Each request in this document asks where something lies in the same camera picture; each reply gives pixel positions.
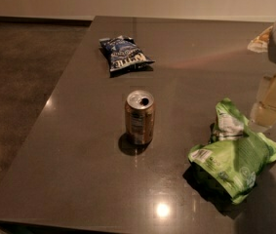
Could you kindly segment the green chip bag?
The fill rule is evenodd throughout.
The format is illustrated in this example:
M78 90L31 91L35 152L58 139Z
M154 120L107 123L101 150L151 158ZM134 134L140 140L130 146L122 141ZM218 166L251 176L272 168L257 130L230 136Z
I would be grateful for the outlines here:
M276 161L276 142L252 131L229 98L216 105L216 114L209 143L192 147L188 160L198 183L240 204L263 169Z

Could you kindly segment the orange soda can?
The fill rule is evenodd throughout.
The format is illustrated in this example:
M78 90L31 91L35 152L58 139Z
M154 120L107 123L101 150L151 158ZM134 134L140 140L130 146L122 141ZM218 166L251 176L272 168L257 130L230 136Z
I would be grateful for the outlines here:
M125 102L126 134L132 144L146 145L153 139L155 100L150 92L131 92Z

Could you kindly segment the blue chip bag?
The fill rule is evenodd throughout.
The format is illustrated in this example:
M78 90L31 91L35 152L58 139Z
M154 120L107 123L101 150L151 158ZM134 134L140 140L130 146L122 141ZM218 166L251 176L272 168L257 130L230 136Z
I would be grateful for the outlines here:
M99 40L99 43L107 53L111 73L130 68L140 69L153 63L153 60L147 57L135 40L129 36L103 38Z

